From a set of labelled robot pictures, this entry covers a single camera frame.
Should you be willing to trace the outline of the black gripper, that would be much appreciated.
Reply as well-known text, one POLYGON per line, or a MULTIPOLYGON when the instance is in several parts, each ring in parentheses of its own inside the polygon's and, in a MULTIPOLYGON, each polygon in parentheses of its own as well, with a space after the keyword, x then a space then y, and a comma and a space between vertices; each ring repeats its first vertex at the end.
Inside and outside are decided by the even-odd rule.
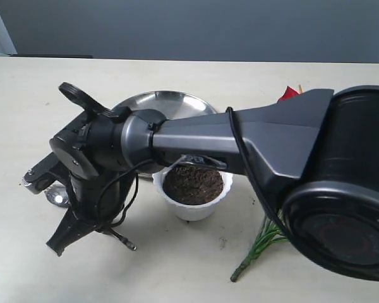
POLYGON ((136 170, 110 169, 115 151, 115 128, 130 111, 116 117, 80 114, 50 140, 53 153, 69 171, 65 183, 70 207, 46 245, 61 256, 91 232, 113 233, 114 219, 124 210, 136 170))

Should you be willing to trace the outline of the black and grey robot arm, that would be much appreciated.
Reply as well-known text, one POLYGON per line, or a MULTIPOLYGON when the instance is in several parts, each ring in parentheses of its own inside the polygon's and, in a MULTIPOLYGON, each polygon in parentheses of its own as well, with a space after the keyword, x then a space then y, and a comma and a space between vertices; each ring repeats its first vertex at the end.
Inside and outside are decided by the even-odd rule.
POLYGON ((59 91, 82 113, 50 146, 71 208, 47 245, 62 254, 122 211, 138 172, 178 160, 245 175, 290 243, 326 270, 379 282, 379 86, 314 89, 265 107, 168 120, 59 91))

